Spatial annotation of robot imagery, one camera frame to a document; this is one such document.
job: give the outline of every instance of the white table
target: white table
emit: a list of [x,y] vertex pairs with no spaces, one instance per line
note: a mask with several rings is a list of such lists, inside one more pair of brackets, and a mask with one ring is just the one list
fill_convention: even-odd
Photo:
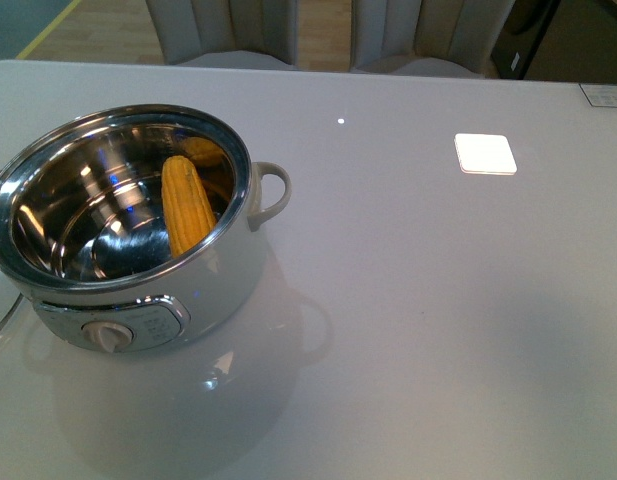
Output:
[[[0,480],[617,479],[617,108],[574,84],[7,61],[0,167],[135,103],[226,121],[293,198],[253,295],[185,349],[82,351],[25,305]],[[457,133],[505,135],[518,172],[463,173]]]

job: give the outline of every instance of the pot handle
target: pot handle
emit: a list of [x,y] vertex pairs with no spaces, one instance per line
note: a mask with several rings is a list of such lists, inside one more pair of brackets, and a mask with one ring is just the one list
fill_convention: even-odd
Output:
[[[264,222],[270,220],[288,205],[290,194],[292,193],[292,185],[288,173],[275,163],[253,163],[253,174],[256,176],[255,199],[252,204],[253,208],[248,214],[248,226],[251,231],[256,232]],[[265,175],[275,175],[279,177],[281,181],[284,182],[284,193],[277,203],[261,209],[261,179]]]

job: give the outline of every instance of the chair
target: chair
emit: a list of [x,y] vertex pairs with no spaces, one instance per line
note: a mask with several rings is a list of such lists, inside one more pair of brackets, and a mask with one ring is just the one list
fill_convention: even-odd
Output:
[[170,65],[295,70],[297,0],[146,0]]
[[352,0],[350,70],[485,75],[515,0]]

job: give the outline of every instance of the chair backrest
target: chair backrest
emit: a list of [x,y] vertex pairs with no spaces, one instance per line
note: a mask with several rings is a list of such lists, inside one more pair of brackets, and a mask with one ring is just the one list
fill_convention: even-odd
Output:
[[352,0],[353,68],[415,53],[483,73],[515,0]]
[[164,59],[246,50],[297,62],[297,0],[146,0]]

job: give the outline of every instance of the electric cooking pot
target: electric cooking pot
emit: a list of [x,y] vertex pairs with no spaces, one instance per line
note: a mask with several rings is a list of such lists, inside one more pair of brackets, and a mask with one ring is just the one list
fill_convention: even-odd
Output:
[[[202,138],[221,160],[198,168],[217,224],[172,258],[161,169]],[[261,179],[284,190],[262,208]],[[250,161],[239,136],[206,113],[131,105],[41,137],[0,172],[0,268],[41,320],[79,347],[131,352],[187,342],[247,298],[266,257],[261,225],[290,199],[287,173]]]

